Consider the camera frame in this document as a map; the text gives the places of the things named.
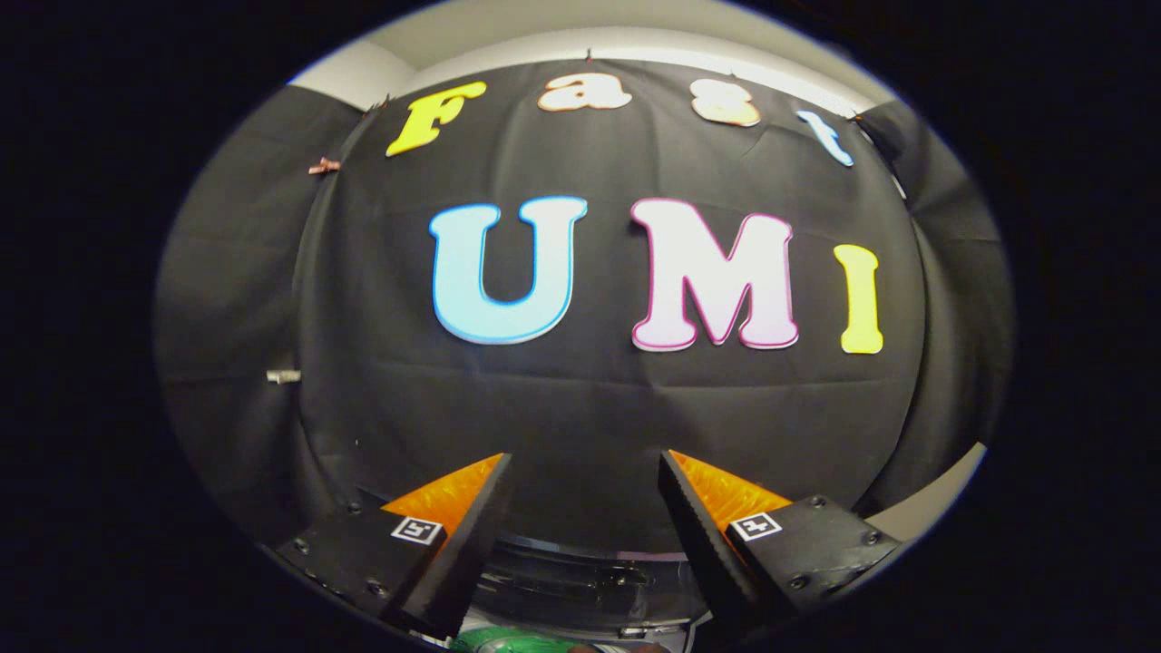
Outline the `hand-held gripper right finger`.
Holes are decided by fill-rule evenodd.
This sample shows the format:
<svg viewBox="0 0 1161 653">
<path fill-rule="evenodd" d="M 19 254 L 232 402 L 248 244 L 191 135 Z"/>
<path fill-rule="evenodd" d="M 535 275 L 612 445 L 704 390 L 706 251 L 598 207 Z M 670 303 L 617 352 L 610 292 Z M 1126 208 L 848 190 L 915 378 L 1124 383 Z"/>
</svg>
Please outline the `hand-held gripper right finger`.
<svg viewBox="0 0 1161 653">
<path fill-rule="evenodd" d="M 841 598 L 903 546 L 821 493 L 792 501 L 676 450 L 659 493 L 714 620 L 757 627 Z"/>
</svg>

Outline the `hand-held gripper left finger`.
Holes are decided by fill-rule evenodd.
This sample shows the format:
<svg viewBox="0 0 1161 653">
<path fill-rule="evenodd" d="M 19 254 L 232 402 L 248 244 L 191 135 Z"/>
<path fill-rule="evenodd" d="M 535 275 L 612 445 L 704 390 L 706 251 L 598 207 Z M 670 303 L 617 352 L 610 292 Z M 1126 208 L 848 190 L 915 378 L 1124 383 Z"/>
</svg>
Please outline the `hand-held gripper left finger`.
<svg viewBox="0 0 1161 653">
<path fill-rule="evenodd" d="M 275 560 L 367 619 L 457 636 L 512 496 L 502 452 L 390 502 L 365 498 L 308 525 Z"/>
</svg>

